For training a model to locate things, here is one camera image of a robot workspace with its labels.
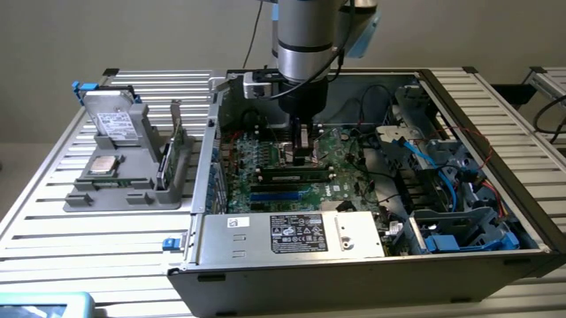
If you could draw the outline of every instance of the warning label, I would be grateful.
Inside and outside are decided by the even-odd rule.
[[[127,113],[97,113],[96,116],[112,140],[137,140],[132,119]]]
[[[275,254],[328,251],[321,214],[269,217],[271,250]]]

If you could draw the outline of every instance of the blue cable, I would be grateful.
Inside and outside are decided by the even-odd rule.
[[[408,143],[404,142],[403,146],[412,151],[412,153],[422,157],[422,159],[424,159],[426,161],[428,161],[428,163],[431,164],[434,169],[438,169],[438,165],[436,163],[434,163],[434,160],[430,156],[427,156],[424,153],[422,153],[420,151],[418,151],[418,149]],[[442,179],[442,181],[446,183],[448,190],[450,190],[450,195],[452,196],[452,212],[456,210],[456,193],[454,191],[452,188],[452,184],[450,183],[448,177],[446,177],[446,174],[443,173],[443,171],[439,170],[439,177]]]

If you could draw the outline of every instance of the barcode label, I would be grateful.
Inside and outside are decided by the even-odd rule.
[[[97,113],[99,123],[112,140],[137,140],[132,119],[127,113]]]

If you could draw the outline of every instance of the wall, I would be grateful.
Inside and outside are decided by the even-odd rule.
[[[123,69],[239,68],[253,0],[1,0],[0,141],[53,142],[77,103],[73,80]],[[249,67],[269,61],[264,5]],[[348,66],[475,66],[518,81],[566,66],[563,0],[382,0],[371,49]]]

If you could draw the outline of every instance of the green circuit board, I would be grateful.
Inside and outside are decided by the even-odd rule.
[[[337,203],[348,200],[358,211],[376,211],[375,194],[367,193],[364,198],[355,193],[355,183],[360,191],[366,191],[367,176],[344,160],[353,138],[340,140],[340,135],[349,136],[349,130],[329,128],[313,144],[313,155],[304,167],[332,166],[335,177],[328,182],[300,184],[297,199],[251,200],[252,187],[257,185],[256,167],[272,169],[292,167],[289,143],[260,142],[243,134],[232,141],[231,160],[228,163],[228,213],[260,213],[283,211],[333,210]]]

